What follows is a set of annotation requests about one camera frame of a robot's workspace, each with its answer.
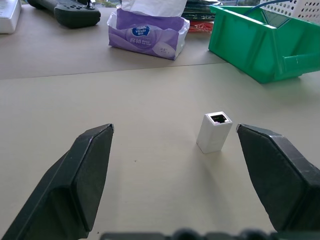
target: white plastic basket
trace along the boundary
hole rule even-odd
[[[260,0],[260,3],[271,0]],[[320,25],[320,0],[290,0],[263,6],[262,9]]]

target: green plastic bin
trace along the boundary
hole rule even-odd
[[[276,28],[262,9],[211,6],[215,13],[209,50],[259,83],[294,78],[320,70],[320,26],[291,18]]]

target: white ethernet coupler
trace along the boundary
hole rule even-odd
[[[204,154],[220,151],[233,122],[223,112],[204,115],[196,143]]]

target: table surface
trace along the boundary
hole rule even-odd
[[[319,73],[261,85],[228,63],[0,81],[0,236],[46,170],[87,129],[113,123],[106,185],[90,240],[105,231],[272,231],[236,134],[285,135],[320,168]],[[202,154],[204,113],[234,122]]]
[[[108,46],[107,20],[99,8],[93,27],[68,29],[46,10],[23,5],[15,33],[0,34],[0,80],[107,71],[225,63],[208,50],[210,34],[188,34],[175,61]]]

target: purple tissue package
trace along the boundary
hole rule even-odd
[[[171,60],[182,51],[190,27],[182,17],[140,15],[121,8],[107,24],[110,46]]]

